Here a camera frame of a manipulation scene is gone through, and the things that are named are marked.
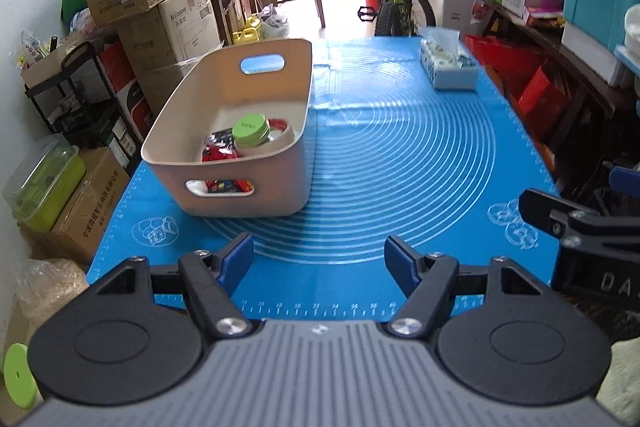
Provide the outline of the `bag of wood pellets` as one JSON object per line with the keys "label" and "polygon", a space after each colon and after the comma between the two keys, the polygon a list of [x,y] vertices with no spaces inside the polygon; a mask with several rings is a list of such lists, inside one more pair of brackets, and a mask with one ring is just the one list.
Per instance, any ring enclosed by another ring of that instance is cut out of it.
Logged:
{"label": "bag of wood pellets", "polygon": [[86,274],[73,260],[29,259],[17,279],[16,295],[24,317],[38,329],[87,288]]}

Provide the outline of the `black metal shelf rack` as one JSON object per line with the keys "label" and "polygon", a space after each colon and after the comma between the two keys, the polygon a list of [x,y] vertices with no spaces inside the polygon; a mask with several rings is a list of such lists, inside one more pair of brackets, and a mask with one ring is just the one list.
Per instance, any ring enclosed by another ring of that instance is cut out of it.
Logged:
{"label": "black metal shelf rack", "polygon": [[[98,75],[99,94],[88,95],[78,72],[91,66]],[[90,42],[73,46],[61,70],[35,87],[25,87],[26,98],[52,133],[63,135],[81,150],[107,147],[126,173],[133,174],[141,160],[141,140],[107,79],[96,48]]]}

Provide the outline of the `cardboard box under green container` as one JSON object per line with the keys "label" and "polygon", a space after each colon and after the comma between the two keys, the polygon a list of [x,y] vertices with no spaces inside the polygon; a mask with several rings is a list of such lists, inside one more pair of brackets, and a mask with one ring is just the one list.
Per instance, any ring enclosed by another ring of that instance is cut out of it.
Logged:
{"label": "cardboard box under green container", "polygon": [[52,229],[20,231],[35,259],[65,258],[91,265],[129,176],[108,147],[82,150],[87,171]]}

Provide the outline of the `lower cardboard box stack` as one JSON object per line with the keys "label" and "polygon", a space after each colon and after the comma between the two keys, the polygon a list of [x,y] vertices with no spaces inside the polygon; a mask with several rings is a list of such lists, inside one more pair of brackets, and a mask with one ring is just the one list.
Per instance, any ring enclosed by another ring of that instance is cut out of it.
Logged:
{"label": "lower cardboard box stack", "polygon": [[155,115],[202,56],[221,47],[212,0],[165,0],[116,30]]}

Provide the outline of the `dark wooden side shelf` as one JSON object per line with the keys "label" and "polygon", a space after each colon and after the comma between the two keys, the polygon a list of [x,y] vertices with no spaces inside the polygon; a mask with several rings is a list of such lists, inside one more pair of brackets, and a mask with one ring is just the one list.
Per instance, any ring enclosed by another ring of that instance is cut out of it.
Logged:
{"label": "dark wooden side shelf", "polygon": [[494,0],[482,0],[491,10],[490,17],[485,23],[483,35],[487,35],[496,17],[507,20],[527,38],[540,46],[555,62],[562,66],[584,89],[594,101],[600,105],[604,113],[610,118],[636,116],[636,102],[630,88],[614,89],[604,82],[597,73],[584,61],[562,46],[560,37],[549,31],[539,31],[535,27],[523,25],[511,12]]}

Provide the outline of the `green lidded plastic container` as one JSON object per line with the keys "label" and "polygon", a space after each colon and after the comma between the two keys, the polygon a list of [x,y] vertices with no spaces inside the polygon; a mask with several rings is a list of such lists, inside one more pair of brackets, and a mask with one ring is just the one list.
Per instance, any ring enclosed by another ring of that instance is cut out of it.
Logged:
{"label": "green lidded plastic container", "polygon": [[32,146],[6,182],[2,196],[18,223],[47,232],[85,173],[79,148],[62,134],[51,134]]}

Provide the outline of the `beige plastic storage bin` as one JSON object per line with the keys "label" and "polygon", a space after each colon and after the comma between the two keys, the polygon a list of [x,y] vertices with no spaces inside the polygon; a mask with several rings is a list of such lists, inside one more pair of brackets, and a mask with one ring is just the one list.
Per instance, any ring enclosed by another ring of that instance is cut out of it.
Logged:
{"label": "beige plastic storage bin", "polygon": [[[286,119],[295,142],[278,153],[203,161],[206,138],[248,114]],[[201,58],[156,117],[142,158],[189,215],[284,217],[308,202],[317,135],[311,43],[269,40]]]}

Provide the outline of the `tissue box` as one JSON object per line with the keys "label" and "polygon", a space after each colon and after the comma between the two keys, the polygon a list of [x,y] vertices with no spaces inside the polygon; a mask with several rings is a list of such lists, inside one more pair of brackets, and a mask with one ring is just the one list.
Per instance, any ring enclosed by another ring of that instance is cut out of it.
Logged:
{"label": "tissue box", "polygon": [[460,32],[448,28],[419,29],[420,63],[434,89],[439,91],[474,91],[478,68],[465,51]]}

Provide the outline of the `blue silicone baking mat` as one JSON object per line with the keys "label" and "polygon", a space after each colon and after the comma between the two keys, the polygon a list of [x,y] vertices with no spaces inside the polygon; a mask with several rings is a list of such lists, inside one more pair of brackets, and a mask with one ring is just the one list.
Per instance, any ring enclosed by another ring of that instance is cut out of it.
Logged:
{"label": "blue silicone baking mat", "polygon": [[522,220],[518,196],[554,184],[521,121],[486,76],[438,92],[413,39],[314,48],[318,138],[307,206],[282,219],[216,220],[182,212],[149,167],[132,176],[88,271],[132,255],[170,265],[196,248],[252,234],[255,258],[234,293],[253,319],[390,317],[404,296],[385,269],[396,235],[464,265],[509,257],[543,281],[558,244]]}

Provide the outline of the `yellow plastic jerrycan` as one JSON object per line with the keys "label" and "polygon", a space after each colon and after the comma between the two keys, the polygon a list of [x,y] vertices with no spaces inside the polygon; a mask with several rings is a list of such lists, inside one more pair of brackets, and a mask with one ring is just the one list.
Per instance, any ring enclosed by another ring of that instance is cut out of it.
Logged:
{"label": "yellow plastic jerrycan", "polygon": [[247,17],[245,25],[232,34],[234,44],[247,44],[262,40],[262,20],[255,15]]}

